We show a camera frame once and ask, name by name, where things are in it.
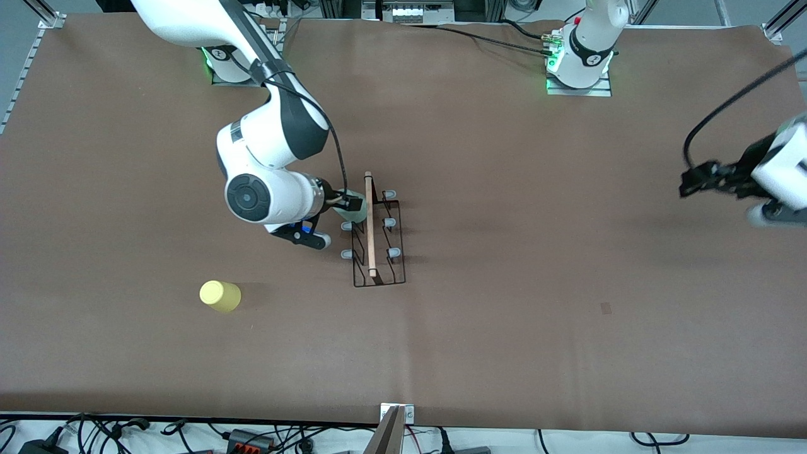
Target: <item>brown paper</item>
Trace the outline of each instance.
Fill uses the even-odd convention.
[[[397,190],[408,282],[353,288],[333,213],[325,251],[230,214],[215,134],[263,90],[209,86],[134,14],[71,15],[0,137],[0,409],[373,422],[400,401],[420,425],[807,436],[805,232],[677,194],[687,132],[786,48],[626,30],[594,99],[439,30],[306,20],[287,44],[350,186]],[[802,111],[794,75],[694,158],[736,160]],[[293,167],[339,181],[332,142]],[[199,301],[211,279],[241,287],[236,311]]]

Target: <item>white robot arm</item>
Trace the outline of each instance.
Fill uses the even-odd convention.
[[[546,71],[572,88],[593,86],[608,70],[613,46],[628,18],[625,0],[586,0],[579,22],[552,31],[560,39],[550,44],[554,55],[546,59]]]
[[[739,161],[707,161],[681,179],[681,197],[714,190],[769,199],[748,210],[753,225],[807,227],[807,112],[751,144]]]
[[[216,138],[227,180],[227,206],[240,219],[264,225],[294,244],[327,247],[330,237],[316,231],[319,215],[329,208],[358,211],[362,201],[346,191],[334,191],[323,179],[286,170],[292,162],[322,151],[332,128],[258,24],[236,0],[132,0],[132,4],[164,40],[189,47],[229,44],[240,51],[249,65],[243,70],[266,87],[269,98],[222,128]]]

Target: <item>power adapter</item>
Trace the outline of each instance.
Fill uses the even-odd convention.
[[[59,448],[43,439],[33,439],[25,442],[19,449],[19,454],[68,454],[66,449]]]
[[[235,429],[226,438],[227,452],[237,454],[269,454],[274,446],[270,437]]]

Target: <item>yellow cup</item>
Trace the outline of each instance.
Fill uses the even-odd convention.
[[[199,289],[199,299],[213,309],[227,313],[241,302],[241,289],[237,285],[220,280],[208,280]]]

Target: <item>white floor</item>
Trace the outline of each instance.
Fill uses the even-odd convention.
[[[31,439],[47,439],[60,422],[25,421],[16,422],[17,434],[11,440],[5,453],[19,452],[25,441]],[[128,428],[121,439],[132,454],[183,454],[187,450],[182,445],[179,435],[161,435],[160,430],[165,423],[154,423],[146,431]],[[242,429],[259,434],[273,431],[270,426],[225,426],[215,425],[219,431]],[[91,425],[86,423],[82,435],[88,438]],[[421,451],[426,454],[441,448],[440,433],[430,427],[413,427],[415,431],[426,431],[416,434]],[[538,444],[537,432],[534,430],[505,429],[447,429],[451,446],[454,450],[465,448],[489,447],[493,454],[543,454]],[[195,451],[213,450],[216,453],[227,452],[227,442],[221,439],[204,424],[189,424],[183,429],[188,444]],[[634,443],[627,433],[620,432],[577,432],[577,431],[544,431],[546,448],[550,454],[653,454],[652,448],[644,448]],[[8,432],[0,435],[0,446]],[[678,435],[655,434],[659,441],[673,440]],[[336,454],[345,451],[360,453],[364,451],[372,433],[369,431],[325,431],[315,437],[315,454]],[[647,439],[639,434],[640,439]],[[99,440],[93,452],[100,448]],[[62,432],[59,447],[70,454],[78,454],[77,437],[68,431]],[[108,443],[104,452],[117,453],[113,443]],[[663,454],[796,454],[807,452],[807,440],[795,439],[763,439],[747,437],[721,437],[693,435],[690,440],[680,446],[662,448]],[[418,454],[411,436],[403,441],[403,454]]]

